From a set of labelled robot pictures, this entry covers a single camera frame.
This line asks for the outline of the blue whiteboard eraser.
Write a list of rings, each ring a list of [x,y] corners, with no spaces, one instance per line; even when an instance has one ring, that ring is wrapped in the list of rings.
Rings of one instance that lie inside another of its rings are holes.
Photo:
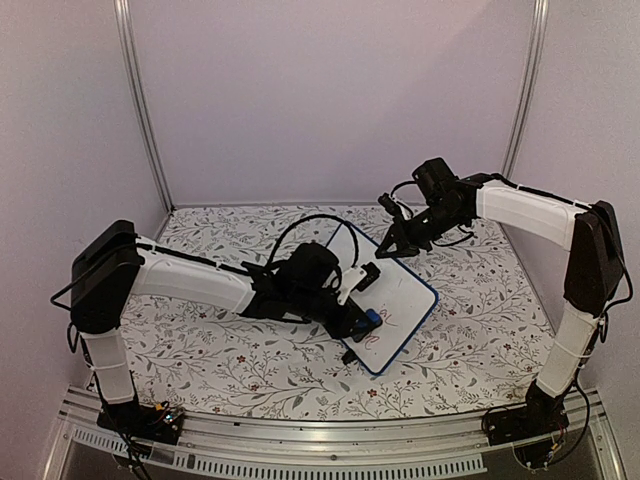
[[[381,316],[375,310],[367,309],[365,314],[367,318],[367,325],[371,330],[374,330],[383,324]]]

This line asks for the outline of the small blue-framed whiteboard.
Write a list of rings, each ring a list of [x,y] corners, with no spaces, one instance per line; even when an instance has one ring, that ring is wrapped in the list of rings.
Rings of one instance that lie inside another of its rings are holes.
[[[439,300],[438,293],[403,262],[377,259],[378,244],[356,227],[338,226],[326,247],[338,258],[342,274],[369,262],[381,270],[374,283],[363,292],[354,290],[348,300],[364,311],[375,310],[383,320],[382,326],[359,343],[341,340],[344,347],[355,352],[368,373],[379,376],[432,313]]]

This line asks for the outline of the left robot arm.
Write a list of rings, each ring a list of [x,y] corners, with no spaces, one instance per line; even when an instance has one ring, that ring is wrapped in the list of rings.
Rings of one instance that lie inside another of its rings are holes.
[[[164,296],[216,306],[243,318],[315,322],[333,339],[365,336],[380,326],[351,297],[378,280],[380,269],[355,259],[341,267],[327,247],[302,243],[284,260],[233,267],[163,247],[139,236],[132,222],[110,225],[73,262],[72,280],[50,301],[65,310],[83,342],[111,419],[128,434],[148,426],[137,403],[121,316],[133,295]]]

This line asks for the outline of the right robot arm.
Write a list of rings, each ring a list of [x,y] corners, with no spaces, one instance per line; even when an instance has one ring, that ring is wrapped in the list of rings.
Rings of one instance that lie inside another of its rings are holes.
[[[529,233],[565,252],[554,344],[516,421],[524,435],[539,435],[554,422],[594,344],[605,341],[611,309],[634,296],[614,205],[571,200],[501,173],[459,176],[441,157],[424,161],[378,202],[391,218],[379,258],[428,252],[450,230],[477,220]]]

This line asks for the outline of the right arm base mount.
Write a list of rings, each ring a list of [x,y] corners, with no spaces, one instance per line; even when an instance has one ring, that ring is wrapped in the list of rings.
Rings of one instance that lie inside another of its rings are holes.
[[[481,429],[492,446],[559,431],[569,426],[564,408],[566,395],[564,392],[552,397],[533,382],[523,406],[489,409],[482,417]]]

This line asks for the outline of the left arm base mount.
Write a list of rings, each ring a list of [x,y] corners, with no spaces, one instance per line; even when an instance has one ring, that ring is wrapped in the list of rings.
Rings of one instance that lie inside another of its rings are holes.
[[[138,396],[124,403],[108,403],[99,394],[101,411],[97,425],[129,438],[176,445],[185,419],[182,406],[172,406],[164,401],[155,406],[142,405]]]

